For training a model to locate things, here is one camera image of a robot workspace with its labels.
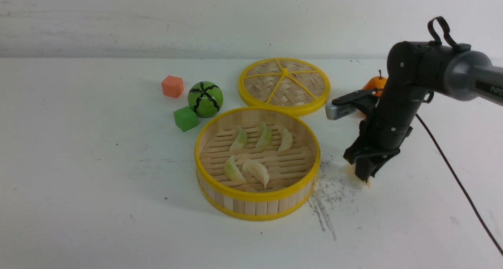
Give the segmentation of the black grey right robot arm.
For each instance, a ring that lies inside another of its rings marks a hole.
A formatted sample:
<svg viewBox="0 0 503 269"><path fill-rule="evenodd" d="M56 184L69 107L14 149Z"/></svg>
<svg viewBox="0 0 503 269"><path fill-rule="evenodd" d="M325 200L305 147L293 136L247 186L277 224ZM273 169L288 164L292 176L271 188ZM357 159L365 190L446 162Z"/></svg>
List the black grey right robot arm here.
<svg viewBox="0 0 503 269"><path fill-rule="evenodd" d="M481 97L502 104L502 68L471 45L455 42L442 16L430 20L427 28L431 41L403 41L391 48L388 78L379 97L373 90L356 90L332 101L366 115L357 140L343 155L362 181L400 153L421 104L431 102L435 93L459 101Z"/></svg>

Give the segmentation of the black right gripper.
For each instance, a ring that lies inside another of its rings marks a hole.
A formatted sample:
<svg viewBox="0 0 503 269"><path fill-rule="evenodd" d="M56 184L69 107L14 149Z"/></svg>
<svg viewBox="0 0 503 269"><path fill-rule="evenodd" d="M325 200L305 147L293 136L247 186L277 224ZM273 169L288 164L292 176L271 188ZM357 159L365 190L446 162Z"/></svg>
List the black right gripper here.
<svg viewBox="0 0 503 269"><path fill-rule="evenodd" d="M410 134L410 124L417 113L417 104L378 104L361 124L357 140L343 157L354 164L355 175L364 182L400 152Z"/></svg>

